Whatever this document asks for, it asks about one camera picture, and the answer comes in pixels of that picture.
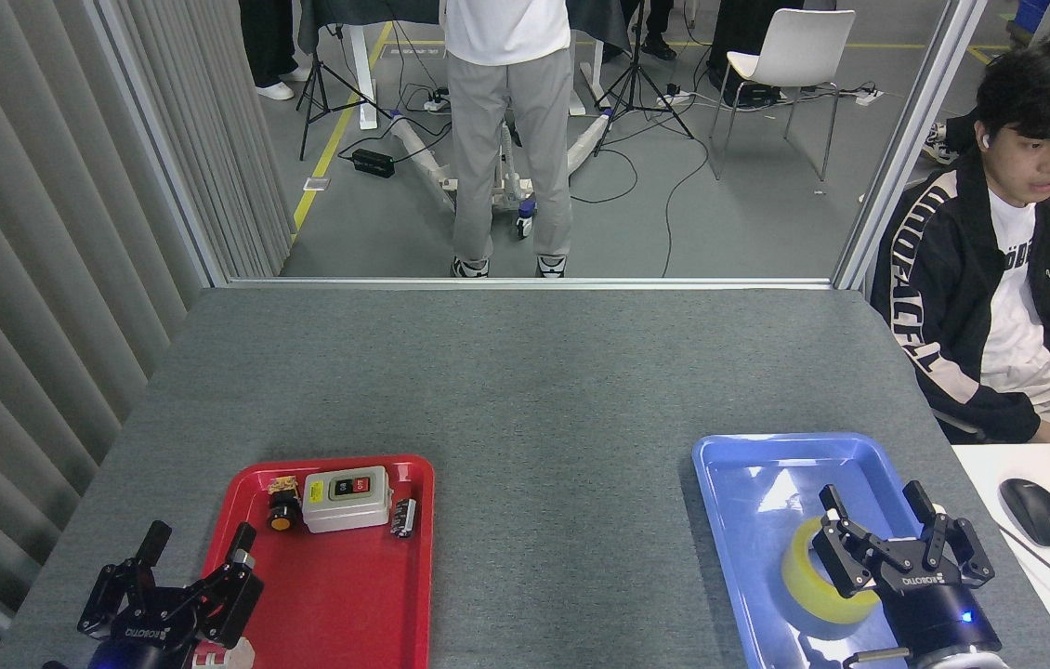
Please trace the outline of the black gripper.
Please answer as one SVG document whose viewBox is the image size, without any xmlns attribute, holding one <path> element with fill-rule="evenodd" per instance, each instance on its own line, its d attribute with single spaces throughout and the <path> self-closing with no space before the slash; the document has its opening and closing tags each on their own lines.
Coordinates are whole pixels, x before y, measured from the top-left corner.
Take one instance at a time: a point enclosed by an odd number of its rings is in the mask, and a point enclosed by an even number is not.
<svg viewBox="0 0 1050 669">
<path fill-rule="evenodd" d="M 836 592 L 852 598 L 869 588 L 873 568 L 885 562 L 891 567 L 879 568 L 878 595 L 894 637 L 914 656 L 1000 650 L 1000 639 L 971 593 L 995 576 L 974 526 L 938 507 L 920 481 L 909 481 L 902 492 L 923 525 L 923 555 L 914 562 L 920 569 L 906 574 L 900 572 L 902 556 L 895 555 L 887 541 L 849 520 L 834 484 L 819 492 L 825 514 L 811 545 Z M 942 569 L 946 547 L 958 569 Z"/>
<path fill-rule="evenodd" d="M 222 566 L 198 582 L 195 609 L 164 612 L 139 607 L 155 587 L 152 568 L 171 534 L 171 526 L 154 520 L 136 555 L 98 571 L 76 623 L 80 634 L 108 632 L 93 652 L 90 668 L 187 668 L 198 634 L 225 649 L 239 644 L 262 592 L 250 555 L 255 529 L 249 522 L 236 526 Z M 122 610 L 125 602 L 133 607 Z"/>
</svg>

